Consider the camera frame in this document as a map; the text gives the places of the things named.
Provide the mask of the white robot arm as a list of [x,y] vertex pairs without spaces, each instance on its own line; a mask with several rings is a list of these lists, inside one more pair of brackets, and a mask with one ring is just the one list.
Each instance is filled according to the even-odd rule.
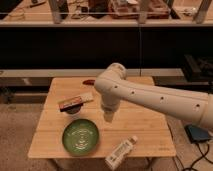
[[105,115],[113,116],[124,100],[213,132],[213,94],[133,83],[126,80],[126,68],[120,63],[99,74],[94,88]]

